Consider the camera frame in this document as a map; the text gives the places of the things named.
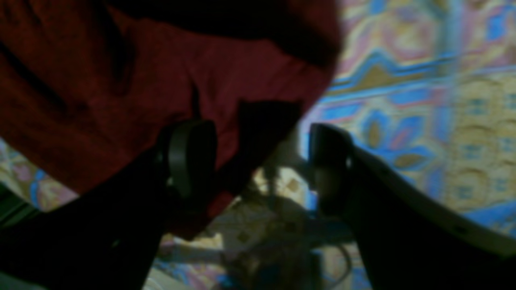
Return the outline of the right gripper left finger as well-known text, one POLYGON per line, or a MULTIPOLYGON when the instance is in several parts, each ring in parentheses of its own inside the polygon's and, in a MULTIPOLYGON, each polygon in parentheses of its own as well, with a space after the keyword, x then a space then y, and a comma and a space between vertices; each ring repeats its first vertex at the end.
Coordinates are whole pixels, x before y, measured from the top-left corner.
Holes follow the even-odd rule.
POLYGON ((164 129, 156 145, 102 184, 43 213, 1 186, 2 290, 140 290, 162 234, 208 209, 214 123, 164 129))

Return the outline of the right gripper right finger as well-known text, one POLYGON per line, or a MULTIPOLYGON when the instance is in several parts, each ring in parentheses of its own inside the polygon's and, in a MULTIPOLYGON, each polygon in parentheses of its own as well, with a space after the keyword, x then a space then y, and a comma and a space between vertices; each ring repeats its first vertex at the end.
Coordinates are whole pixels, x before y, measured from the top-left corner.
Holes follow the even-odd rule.
POLYGON ((374 290, 514 290, 515 240, 424 196, 331 124, 310 128, 318 208, 352 232, 374 290))

